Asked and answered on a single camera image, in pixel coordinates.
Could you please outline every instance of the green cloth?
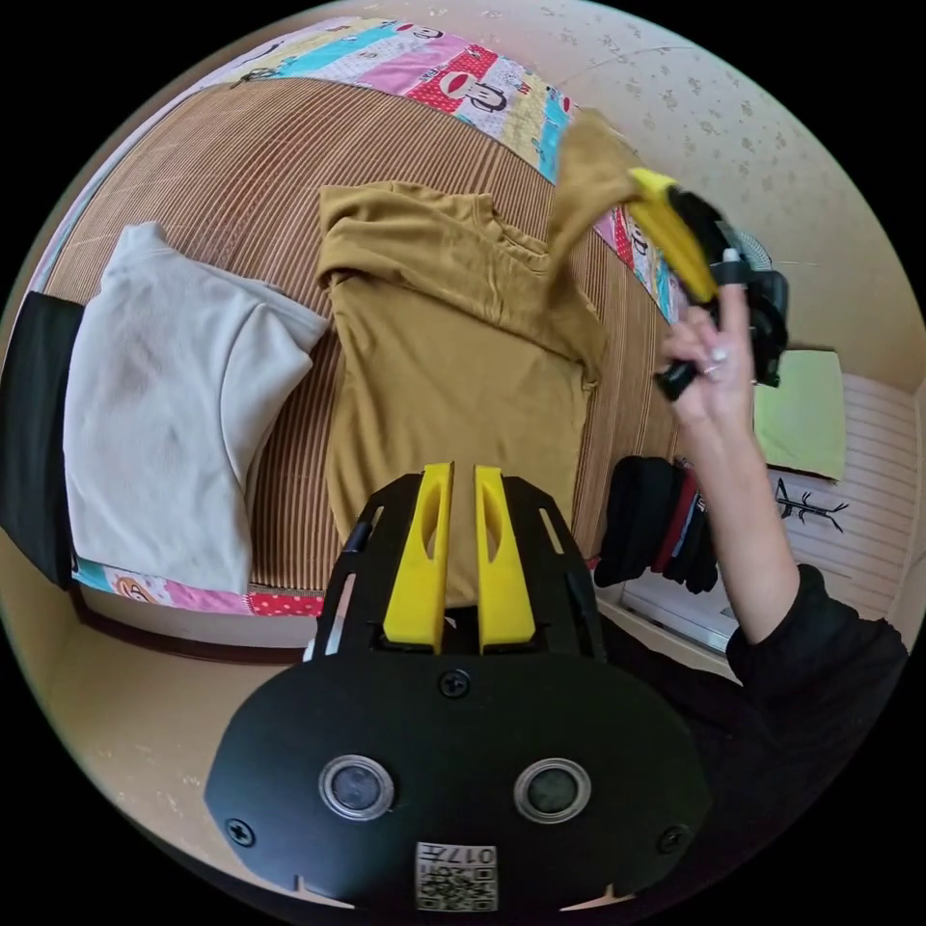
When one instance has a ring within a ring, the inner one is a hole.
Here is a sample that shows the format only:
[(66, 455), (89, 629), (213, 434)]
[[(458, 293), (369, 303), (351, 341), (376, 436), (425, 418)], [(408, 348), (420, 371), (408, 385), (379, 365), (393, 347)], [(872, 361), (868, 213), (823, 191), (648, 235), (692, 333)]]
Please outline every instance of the green cloth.
[(769, 466), (826, 479), (846, 468), (846, 409), (839, 357), (829, 350), (789, 350), (781, 385), (755, 388), (755, 436)]

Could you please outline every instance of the speckled wallpaper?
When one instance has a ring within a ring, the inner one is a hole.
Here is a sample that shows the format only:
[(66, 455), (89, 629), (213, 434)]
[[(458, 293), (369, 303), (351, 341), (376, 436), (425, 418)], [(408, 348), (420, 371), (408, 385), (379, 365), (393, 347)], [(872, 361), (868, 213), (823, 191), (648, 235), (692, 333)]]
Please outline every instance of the speckled wallpaper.
[(791, 284), (793, 341), (905, 392), (923, 380), (926, 329), (871, 208), (807, 127), (711, 52), (585, 0), (347, 0), (310, 16), (338, 14), (439, 22), (600, 109), (648, 166), (764, 245)]

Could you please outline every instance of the qr code label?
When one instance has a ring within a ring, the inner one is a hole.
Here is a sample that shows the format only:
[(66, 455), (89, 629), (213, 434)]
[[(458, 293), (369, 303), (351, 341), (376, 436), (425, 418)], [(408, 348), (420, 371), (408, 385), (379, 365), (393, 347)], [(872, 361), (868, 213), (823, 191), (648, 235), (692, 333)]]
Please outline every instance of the qr code label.
[(495, 846), (418, 843), (415, 896), (419, 910), (497, 910), (499, 878)]

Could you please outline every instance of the mustard yellow t-shirt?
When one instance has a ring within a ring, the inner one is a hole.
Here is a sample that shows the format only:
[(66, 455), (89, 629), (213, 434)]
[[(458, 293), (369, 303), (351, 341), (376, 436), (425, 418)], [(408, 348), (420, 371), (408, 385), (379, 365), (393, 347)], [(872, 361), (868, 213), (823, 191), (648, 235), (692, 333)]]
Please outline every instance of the mustard yellow t-shirt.
[(346, 538), (374, 491), (452, 461), (451, 607), (477, 599), (475, 465), (532, 482), (571, 521), (606, 339), (566, 257), (626, 199), (632, 162), (581, 114), (560, 145), (548, 245), (487, 195), (391, 181), (320, 191), (317, 276), (343, 349), (326, 463), (335, 522)]

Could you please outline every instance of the colorful bedsheet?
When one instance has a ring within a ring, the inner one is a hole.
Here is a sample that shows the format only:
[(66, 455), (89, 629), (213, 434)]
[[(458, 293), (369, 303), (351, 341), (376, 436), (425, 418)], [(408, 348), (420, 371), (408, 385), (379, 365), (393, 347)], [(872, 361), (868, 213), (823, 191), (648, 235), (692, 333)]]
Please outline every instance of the colorful bedsheet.
[[(533, 71), (440, 29), (401, 19), (328, 19), (239, 55), (139, 126), (77, 196), (42, 254), (29, 288), (43, 289), (90, 198), (125, 153), (168, 112), (205, 87), (283, 77), (331, 80), (415, 99), (496, 139), (551, 182), (556, 182), (559, 139), (577, 112), (569, 96)], [(633, 269), (663, 316), (669, 321), (677, 319), (684, 304), (678, 282), (627, 212), (612, 210), (595, 229)], [(74, 578), (85, 586), (137, 601), (204, 613), (318, 615), (323, 601), (318, 591), (272, 589), (246, 595), (205, 591), (87, 560), (78, 560)]]
[(318, 617), (324, 596), (318, 592), (292, 591), (249, 592), (238, 595), (230, 591), (204, 591), (182, 586), (170, 579), (144, 576), (118, 566), (78, 558), (74, 578), (81, 585), (106, 591), (122, 598), (213, 614), (256, 614), (259, 617)]
[[(496, 139), (551, 183), (559, 139), (577, 112), (569, 96), (510, 58), (401, 19), (329, 19), (256, 49), (207, 82), (282, 77), (313, 77), (415, 99)], [(613, 209), (596, 230), (633, 269), (660, 312), (675, 321), (682, 290), (627, 211)]]

